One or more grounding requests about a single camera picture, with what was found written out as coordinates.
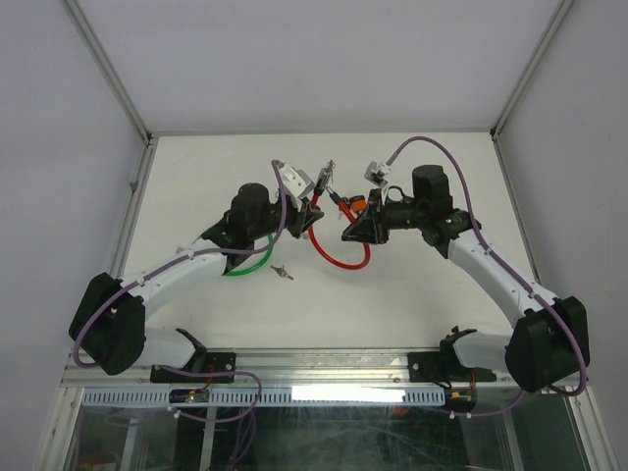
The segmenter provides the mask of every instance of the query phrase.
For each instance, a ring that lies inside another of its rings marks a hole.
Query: red hose
[[[312,197],[312,207],[316,206],[316,203],[318,203],[318,196],[314,195]],[[346,205],[344,203],[341,203],[339,205],[340,210],[342,211],[342,213],[344,214],[344,216],[346,216],[346,218],[351,222],[351,224],[355,223],[357,220],[353,217],[353,215],[351,214],[351,211],[349,210],[349,208],[346,207]],[[312,242],[312,245],[314,245],[314,248],[316,249],[316,251],[318,253],[321,254],[321,256],[327,260],[328,262],[330,262],[333,265],[336,265],[339,268],[342,268],[344,270],[360,270],[364,267],[366,267],[369,262],[371,261],[371,247],[369,247],[368,243],[363,243],[362,246],[364,247],[364,259],[355,265],[351,265],[348,263],[343,263],[340,262],[339,260],[335,259],[334,257],[332,257],[329,253],[327,253],[323,247],[321,247],[321,244],[318,243],[318,240],[316,239],[316,236],[314,235],[314,226],[311,226],[310,229],[307,230],[307,233],[310,236],[310,241]]]

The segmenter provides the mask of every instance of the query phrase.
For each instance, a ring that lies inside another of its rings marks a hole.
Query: white work surface
[[[315,180],[330,159],[334,189],[368,194],[371,161],[388,158],[413,134],[281,134],[162,137],[142,201],[126,273],[149,267],[188,246],[229,209],[238,188],[259,182],[276,192],[272,159],[288,161]],[[512,262],[530,273],[524,245],[487,133],[433,133],[456,157],[469,183],[476,217]],[[454,204],[464,207],[457,176],[432,145],[415,142],[393,166],[392,182],[412,194],[411,171],[441,164]],[[324,196],[315,225],[321,244],[338,259],[362,259],[358,243],[342,242],[347,226]],[[259,240],[256,246],[265,244]],[[174,299],[148,321],[154,328],[189,330],[208,347],[424,347],[451,327],[509,333],[505,317],[462,270],[428,246],[419,231],[395,231],[372,247],[360,271],[329,264],[309,240],[284,233],[268,265],[244,277],[208,280]],[[285,265],[293,281],[270,265]]]

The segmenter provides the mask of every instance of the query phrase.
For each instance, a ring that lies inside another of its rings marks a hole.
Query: green cable
[[[268,234],[268,241],[269,243],[273,241],[273,236]],[[256,270],[259,270],[260,268],[262,268],[262,266],[268,262],[269,258],[271,258],[271,255],[273,254],[273,247],[269,248],[266,253],[264,253],[264,256],[259,260],[259,262],[257,262],[255,265],[253,265],[252,267],[248,267],[245,268],[243,270],[235,270],[233,272],[228,272],[225,274],[226,277],[242,277],[244,275],[248,275],[249,273],[253,273]]]

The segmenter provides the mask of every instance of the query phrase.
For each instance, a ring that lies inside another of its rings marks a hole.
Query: ventilation grille
[[[112,407],[159,407],[169,404],[170,388],[115,388],[85,391],[82,405]],[[214,388],[209,401],[194,404],[179,403],[177,407],[244,407],[257,395],[257,389]],[[445,404],[445,393],[437,387],[405,388],[399,406],[440,406]],[[290,388],[268,388],[262,391],[258,407],[334,407],[334,406],[386,406],[389,402],[360,402],[346,400],[294,400]]]

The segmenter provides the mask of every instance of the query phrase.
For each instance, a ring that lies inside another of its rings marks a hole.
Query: robotic manipulator
[[[324,168],[318,181],[288,164],[277,163],[286,190],[286,230],[301,237],[324,214],[312,205],[308,195],[318,199],[331,176]],[[439,351],[427,365],[430,375],[445,381],[475,368],[507,372],[531,393],[564,379],[579,370],[579,361],[566,333],[560,329],[538,296],[553,308],[578,343],[582,358],[589,364],[587,314],[575,297],[560,299],[534,280],[524,289],[491,256],[493,243],[479,223],[473,226],[469,212],[453,206],[447,175],[442,167],[424,165],[412,172],[412,196],[390,186],[390,167],[372,163],[365,177],[372,189],[366,207],[342,233],[342,240],[367,244],[389,241],[391,231],[418,230],[425,242],[440,255],[470,275],[494,300],[510,322],[511,336],[483,334],[475,329],[452,329],[440,342]],[[398,194],[397,199],[391,195]],[[338,195],[330,191],[332,199]],[[168,365],[190,373],[207,371],[211,359],[207,348],[183,329],[163,331],[145,326],[161,306],[208,278],[220,277],[240,265],[249,254],[223,254],[219,250],[194,255],[205,249],[250,250],[255,240],[275,233],[282,219],[282,201],[271,203],[268,189],[259,183],[242,186],[223,218],[201,234],[188,250],[172,256],[157,270],[145,270],[114,279],[107,273],[91,280],[70,326],[77,340],[94,313],[119,291],[111,308],[83,332],[80,347],[109,375],[118,375],[131,366]],[[480,232],[490,248],[478,239]],[[174,263],[182,255],[183,263]]]

